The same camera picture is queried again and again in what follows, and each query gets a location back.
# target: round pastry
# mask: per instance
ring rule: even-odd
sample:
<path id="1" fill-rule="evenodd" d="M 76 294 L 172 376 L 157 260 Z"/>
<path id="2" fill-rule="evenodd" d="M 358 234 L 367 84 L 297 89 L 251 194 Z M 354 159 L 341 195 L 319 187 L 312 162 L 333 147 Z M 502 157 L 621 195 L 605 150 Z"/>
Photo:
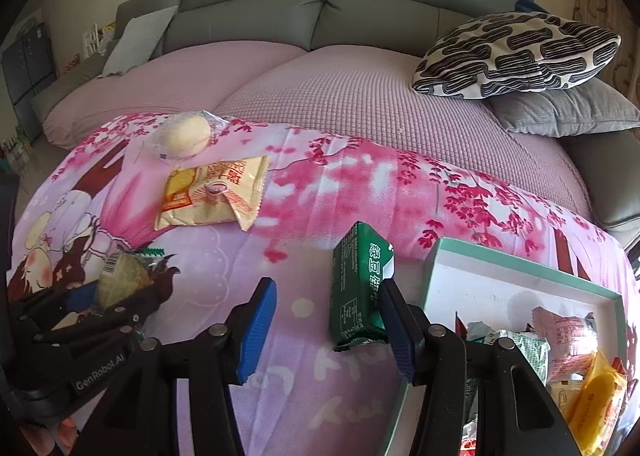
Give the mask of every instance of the round pastry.
<path id="1" fill-rule="evenodd" d="M 169 158 L 187 158 L 201 152 L 211 138 L 211 128 L 204 116 L 189 115 L 165 124 L 164 153 Z"/>

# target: pink floral tablecloth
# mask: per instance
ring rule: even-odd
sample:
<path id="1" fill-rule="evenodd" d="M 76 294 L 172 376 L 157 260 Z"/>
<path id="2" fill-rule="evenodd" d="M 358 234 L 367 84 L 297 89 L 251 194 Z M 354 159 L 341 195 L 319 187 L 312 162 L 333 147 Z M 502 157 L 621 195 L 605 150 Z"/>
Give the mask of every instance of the pink floral tablecloth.
<path id="1" fill-rule="evenodd" d="M 620 245 L 577 214 L 414 152 L 233 119 L 181 167 L 268 154 L 255 225 L 248 233 L 234 223 L 156 232 L 175 165 L 155 157 L 145 139 L 165 118 L 138 113 L 113 120 L 40 187 L 15 230 L 10 298 L 97 279 L 114 243 L 161 247 L 175 254 L 170 265 L 180 273 L 145 333 L 170 343 L 223 321 L 260 277 L 272 277 L 278 306 L 258 371 L 232 390 L 247 454 L 372 456 L 382 442 L 399 383 L 388 346 L 336 354 L 328 335 L 332 249 L 357 220 L 392 243 L 396 265 L 407 273 L 418 270 L 438 237 L 449 236 L 621 293 L 635 375 L 634 274 Z M 181 432 L 188 453 L 188 426 Z"/>

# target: open box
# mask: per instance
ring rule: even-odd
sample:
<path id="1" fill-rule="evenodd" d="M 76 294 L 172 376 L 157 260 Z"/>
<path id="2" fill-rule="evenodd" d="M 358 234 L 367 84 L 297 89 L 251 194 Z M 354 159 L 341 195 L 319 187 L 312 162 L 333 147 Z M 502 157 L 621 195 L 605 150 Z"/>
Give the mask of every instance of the open box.
<path id="1" fill-rule="evenodd" d="M 588 280 L 462 240 L 441 238 L 424 264 L 417 304 L 431 323 L 455 330 L 456 312 L 465 324 L 482 321 L 495 329 L 524 331 L 531 311 L 542 306 L 558 315 L 593 312 L 598 346 L 607 359 L 626 362 L 622 296 Z M 379 456 L 406 456 L 414 439 L 424 386 L 402 383 Z"/>

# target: metal bolt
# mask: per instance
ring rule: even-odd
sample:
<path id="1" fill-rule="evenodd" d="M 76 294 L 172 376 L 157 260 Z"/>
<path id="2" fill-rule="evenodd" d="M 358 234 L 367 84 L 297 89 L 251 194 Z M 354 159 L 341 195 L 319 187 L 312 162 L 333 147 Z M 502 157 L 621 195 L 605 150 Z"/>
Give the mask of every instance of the metal bolt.
<path id="1" fill-rule="evenodd" d="M 500 346 L 503 350 L 513 350 L 514 347 L 516 347 L 516 344 L 508 337 L 500 337 L 498 339 L 498 346 Z"/>
<path id="2" fill-rule="evenodd" d="M 148 339 L 144 339 L 140 343 L 140 349 L 143 350 L 143 351 L 153 351 L 153 350 L 156 349 L 156 346 L 158 346 L 158 341 L 153 337 L 149 337 Z"/>
<path id="3" fill-rule="evenodd" d="M 442 324 L 432 324 L 427 331 L 433 337 L 444 337 L 447 333 L 447 329 Z"/>
<path id="4" fill-rule="evenodd" d="M 228 328 L 225 324 L 214 324 L 209 328 L 209 335 L 213 335 L 214 337 L 222 337 L 226 335 L 228 332 Z"/>

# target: pink snack package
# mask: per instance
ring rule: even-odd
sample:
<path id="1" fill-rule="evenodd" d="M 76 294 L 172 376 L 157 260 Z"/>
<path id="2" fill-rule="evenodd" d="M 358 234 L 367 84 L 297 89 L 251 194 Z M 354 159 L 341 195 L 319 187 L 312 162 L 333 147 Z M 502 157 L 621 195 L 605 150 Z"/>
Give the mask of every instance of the pink snack package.
<path id="1" fill-rule="evenodd" d="M 538 306 L 533 322 L 538 336 L 546 337 L 551 346 L 549 382 L 587 372 L 598 351 L 598 336 L 586 319 L 560 317 Z"/>

